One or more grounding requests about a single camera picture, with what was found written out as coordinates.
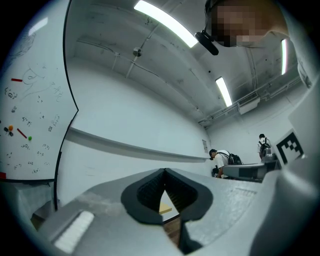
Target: fluorescent light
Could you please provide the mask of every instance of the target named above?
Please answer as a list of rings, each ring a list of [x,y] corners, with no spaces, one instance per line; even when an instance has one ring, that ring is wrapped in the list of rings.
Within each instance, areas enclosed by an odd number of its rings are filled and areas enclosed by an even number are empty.
[[[283,75],[284,73],[287,72],[287,40],[283,39],[281,41],[281,45],[282,45],[282,73],[281,73],[281,75]]]
[[[30,28],[29,30],[29,36],[31,36],[34,32],[36,32],[37,30],[41,29],[42,27],[44,27],[45,25],[47,25],[48,23],[48,17],[40,20],[38,23],[36,23],[32,28]]]
[[[141,0],[136,4],[134,9],[161,22],[180,37],[190,48],[198,42],[197,39],[195,39],[195,37],[178,21],[152,4]]]
[[[225,80],[222,77],[219,77],[217,80],[215,80],[216,84],[218,85],[220,92],[222,93],[224,102],[227,107],[232,105],[232,101],[230,98],[230,94],[228,92],[228,88],[226,86]]]

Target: air conditioner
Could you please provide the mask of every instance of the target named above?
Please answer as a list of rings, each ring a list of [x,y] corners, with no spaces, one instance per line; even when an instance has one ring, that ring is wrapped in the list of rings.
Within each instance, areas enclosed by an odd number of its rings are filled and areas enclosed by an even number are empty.
[[[241,115],[247,113],[250,110],[255,109],[260,102],[260,97],[256,92],[251,93],[250,95],[244,97],[238,101],[238,110]]]

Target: whiteboard frame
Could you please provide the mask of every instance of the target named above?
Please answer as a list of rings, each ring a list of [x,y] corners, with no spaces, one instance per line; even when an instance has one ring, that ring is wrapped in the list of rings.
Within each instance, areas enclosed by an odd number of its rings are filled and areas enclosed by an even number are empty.
[[[58,180],[58,169],[59,169],[59,163],[60,163],[60,158],[62,155],[61,152],[61,148],[62,145],[64,144],[66,135],[70,129],[70,126],[72,124],[72,122],[74,121],[77,113],[79,112],[79,108],[77,106],[77,103],[75,101],[75,97],[74,94],[71,90],[71,86],[70,86],[70,81],[69,81],[69,76],[68,76],[68,71],[67,71],[67,62],[66,62],[66,27],[67,27],[67,19],[68,19],[68,14],[69,14],[69,9],[70,9],[70,5],[71,5],[72,0],[69,0],[68,6],[66,8],[66,12],[65,12],[65,17],[64,17],[64,24],[63,24],[63,36],[62,36],[62,54],[63,54],[63,64],[64,64],[64,70],[65,70],[65,76],[66,76],[66,80],[69,86],[69,90],[73,99],[73,103],[76,107],[76,113],[74,114],[73,118],[71,119],[69,126],[67,127],[60,149],[59,149],[59,155],[58,158],[56,160],[56,165],[55,165],[55,172],[54,172],[54,178],[53,179],[7,179],[7,178],[0,178],[0,183],[4,182],[4,183],[26,183],[26,184],[43,184],[43,183],[50,183],[50,182],[54,182],[53,183],[53,197],[54,197],[54,208],[55,210],[58,209],[58,200],[57,200],[57,180]]]

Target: black hair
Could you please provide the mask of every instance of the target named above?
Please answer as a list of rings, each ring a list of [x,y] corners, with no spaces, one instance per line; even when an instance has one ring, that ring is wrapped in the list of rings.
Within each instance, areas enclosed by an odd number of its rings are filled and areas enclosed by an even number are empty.
[[[212,153],[215,153],[215,152],[217,152],[215,149],[211,149],[211,150],[209,151],[209,156],[211,157],[211,154],[212,154]]]

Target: backpack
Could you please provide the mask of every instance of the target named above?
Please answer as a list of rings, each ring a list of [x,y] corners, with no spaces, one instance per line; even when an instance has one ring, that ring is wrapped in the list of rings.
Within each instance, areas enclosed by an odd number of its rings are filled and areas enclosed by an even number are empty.
[[[230,165],[230,166],[242,165],[243,164],[241,159],[240,159],[240,157],[238,155],[236,155],[236,154],[229,153],[229,155],[227,155],[227,154],[222,153],[222,152],[218,152],[218,154],[228,157],[228,165]]]
[[[262,144],[261,141],[259,141],[261,147],[260,147],[260,153],[262,154],[266,149],[271,149],[271,146],[267,143],[267,138],[264,138],[264,143]]]

